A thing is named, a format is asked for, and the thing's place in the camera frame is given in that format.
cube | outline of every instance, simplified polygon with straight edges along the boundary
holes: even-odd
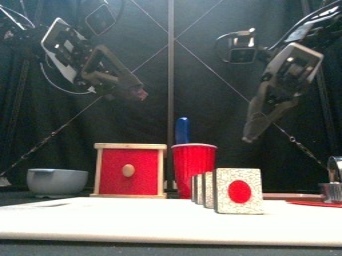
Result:
[[[263,214],[260,170],[217,168],[212,172],[216,213]]]
[[[94,188],[90,196],[165,198],[164,144],[96,143]]]

cable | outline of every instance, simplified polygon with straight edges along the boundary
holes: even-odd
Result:
[[[56,89],[58,89],[60,91],[62,91],[62,92],[65,92],[65,93],[68,93],[68,94],[72,94],[72,95],[85,95],[85,94],[89,94],[89,93],[90,93],[89,91],[86,91],[86,92],[72,92],[72,91],[68,91],[68,90],[62,89],[62,88],[58,87],[58,86],[50,81],[50,79],[48,78],[48,75],[46,75],[46,72],[45,72],[42,63],[40,63],[40,69],[41,69],[41,73],[42,73],[45,79],[48,80],[49,84],[50,84]]]
[[[34,24],[32,23],[32,21],[28,19],[28,17],[25,17],[21,13],[16,12],[14,10],[9,9],[8,7],[2,6],[0,4],[0,9],[5,9],[6,11],[14,13],[17,16],[20,16],[30,25],[32,28],[34,28]]]

red solo cup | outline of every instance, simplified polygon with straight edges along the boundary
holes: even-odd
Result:
[[[172,147],[173,170],[179,198],[191,198],[191,177],[215,168],[217,147],[201,143],[177,144]]]

white bowl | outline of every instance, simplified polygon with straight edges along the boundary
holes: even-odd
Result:
[[[65,169],[28,169],[26,185],[36,197],[73,196],[84,189],[88,172]]]

black curtain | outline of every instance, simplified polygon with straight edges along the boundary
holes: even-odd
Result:
[[[6,174],[10,182],[25,186],[28,168],[69,168],[89,171],[88,186],[92,187],[93,143],[167,144],[167,71],[168,57],[173,57],[173,120],[188,117],[191,142],[217,146],[216,167],[260,168],[264,192],[318,191],[318,183],[327,181],[326,170],[303,153],[298,144],[289,142],[276,126],[271,126],[252,144],[241,142],[248,101],[255,95],[264,65],[259,62],[228,65],[213,52],[215,39],[220,35],[249,28],[256,29],[260,45],[271,46],[303,17],[300,1],[175,1],[173,56],[168,56],[167,47],[168,1],[108,2],[117,12],[122,12],[112,29],[93,38],[92,43],[106,45],[144,83],[149,95],[143,102],[100,99],[45,146],[10,169]],[[41,14],[36,13],[38,4],[42,6]],[[18,4],[12,8],[21,10]],[[56,17],[70,25],[77,22],[77,1],[32,1],[26,8],[29,18],[42,25],[49,26]],[[49,85],[41,72],[42,61],[22,57],[18,49],[10,50],[4,45],[0,51],[4,152],[0,164],[4,170],[96,101],[97,95],[66,94]],[[335,120],[340,120],[340,58],[335,58],[339,64],[330,67],[334,75],[330,72],[327,79],[335,81],[331,87],[332,112]],[[20,82],[22,67],[28,72]],[[46,64],[42,67],[54,84],[74,89],[56,70]],[[20,98],[20,104],[14,103],[16,98]],[[315,83],[299,105],[276,124],[324,163],[331,150]]]

